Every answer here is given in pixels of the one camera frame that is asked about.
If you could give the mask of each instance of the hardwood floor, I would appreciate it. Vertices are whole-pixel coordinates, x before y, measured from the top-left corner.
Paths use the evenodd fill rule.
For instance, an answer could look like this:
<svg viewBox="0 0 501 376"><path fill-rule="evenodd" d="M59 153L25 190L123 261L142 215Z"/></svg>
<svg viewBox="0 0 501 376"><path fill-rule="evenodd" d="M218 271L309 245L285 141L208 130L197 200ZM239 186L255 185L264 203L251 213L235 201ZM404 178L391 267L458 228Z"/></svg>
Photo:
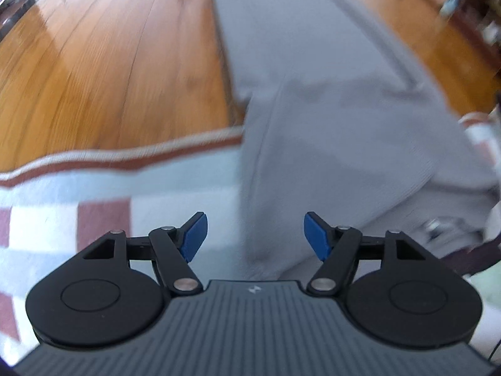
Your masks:
<svg viewBox="0 0 501 376"><path fill-rule="evenodd" d="M426 0L362 0L459 113L493 72ZM211 0L40 0L0 42L0 171L66 150L155 144L230 124Z"/></svg>

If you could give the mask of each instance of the red stripe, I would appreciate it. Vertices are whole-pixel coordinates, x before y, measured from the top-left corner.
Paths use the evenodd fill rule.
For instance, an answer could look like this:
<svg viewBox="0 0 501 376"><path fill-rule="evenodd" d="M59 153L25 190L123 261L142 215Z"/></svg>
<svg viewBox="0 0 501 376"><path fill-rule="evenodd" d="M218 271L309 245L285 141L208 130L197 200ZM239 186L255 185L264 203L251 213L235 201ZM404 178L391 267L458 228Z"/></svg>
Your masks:
<svg viewBox="0 0 501 376"><path fill-rule="evenodd" d="M78 205L77 251L112 230L130 236L130 199L109 202L82 202Z"/></svg>
<svg viewBox="0 0 501 376"><path fill-rule="evenodd" d="M44 174L49 174L59 171L71 171L75 169L86 169L86 168L107 168L107 169L118 169L134 171L143 168L147 165L155 164L161 161L167 161L174 159L176 157L186 156L190 154L196 154L204 151L230 147L239 145L242 142L242 136L231 137L223 141L210 142L204 144L197 144L193 147L179 148L175 150L168 151L166 153L155 154L152 156L134 158L122 161L65 161L55 164L44 165L34 169L29 169L22 174L10 178L7 180L0 180L0 186L12 188L21 182L29 181L30 179L39 177Z"/></svg>
<svg viewBox="0 0 501 376"><path fill-rule="evenodd" d="M0 208L0 247L8 247L11 231L11 208Z"/></svg>
<svg viewBox="0 0 501 376"><path fill-rule="evenodd" d="M16 316L14 315L12 296L3 293L0 293L0 332L21 342L16 325Z"/></svg>
<svg viewBox="0 0 501 376"><path fill-rule="evenodd" d="M492 166L496 165L496 157L490 150L488 141L481 141L480 143L475 144L475 148L478 149L485 161L487 161Z"/></svg>

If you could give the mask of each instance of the gray towel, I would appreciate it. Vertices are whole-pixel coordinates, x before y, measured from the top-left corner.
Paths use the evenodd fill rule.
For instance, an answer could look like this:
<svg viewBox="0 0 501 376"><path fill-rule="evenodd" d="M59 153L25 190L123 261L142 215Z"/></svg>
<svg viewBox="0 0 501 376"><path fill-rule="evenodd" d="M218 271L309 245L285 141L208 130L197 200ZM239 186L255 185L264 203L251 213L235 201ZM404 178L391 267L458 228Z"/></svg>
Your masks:
<svg viewBox="0 0 501 376"><path fill-rule="evenodd" d="M482 227L497 197L414 56L356 0L214 0L242 148L246 259L276 279L312 256L306 212L381 236L400 229L442 257L475 236L427 243L439 216Z"/></svg>

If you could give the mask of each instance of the black circular base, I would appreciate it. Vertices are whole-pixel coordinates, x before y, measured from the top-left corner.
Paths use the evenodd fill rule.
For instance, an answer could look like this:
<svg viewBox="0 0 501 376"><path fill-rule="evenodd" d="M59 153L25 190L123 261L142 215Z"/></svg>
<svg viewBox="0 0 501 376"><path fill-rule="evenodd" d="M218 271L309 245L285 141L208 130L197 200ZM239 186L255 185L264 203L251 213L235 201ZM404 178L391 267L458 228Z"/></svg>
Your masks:
<svg viewBox="0 0 501 376"><path fill-rule="evenodd" d="M29 293L29 320L46 342L105 347L142 332L159 316L163 296L145 274L129 268L86 274L92 278L55 271Z"/></svg>
<svg viewBox="0 0 501 376"><path fill-rule="evenodd" d="M434 270L369 273L350 286L346 307L369 333L413 348L469 340L482 315L472 286L454 273Z"/></svg>

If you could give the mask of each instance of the blue finger pad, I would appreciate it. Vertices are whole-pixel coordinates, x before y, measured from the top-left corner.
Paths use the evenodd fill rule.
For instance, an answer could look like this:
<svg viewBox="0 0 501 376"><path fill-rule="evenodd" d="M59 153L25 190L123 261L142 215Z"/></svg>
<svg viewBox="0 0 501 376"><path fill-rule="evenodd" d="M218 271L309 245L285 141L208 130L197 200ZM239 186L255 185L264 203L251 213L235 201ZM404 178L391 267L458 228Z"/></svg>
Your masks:
<svg viewBox="0 0 501 376"><path fill-rule="evenodd" d="M183 237L183 245L179 249L181 255L187 263L191 262L199 251L200 246L207 236L207 215L204 214L192 227L190 227Z"/></svg>
<svg viewBox="0 0 501 376"><path fill-rule="evenodd" d="M329 257L331 248L327 241L327 233L310 217L305 215L305 236L313 251L321 261Z"/></svg>

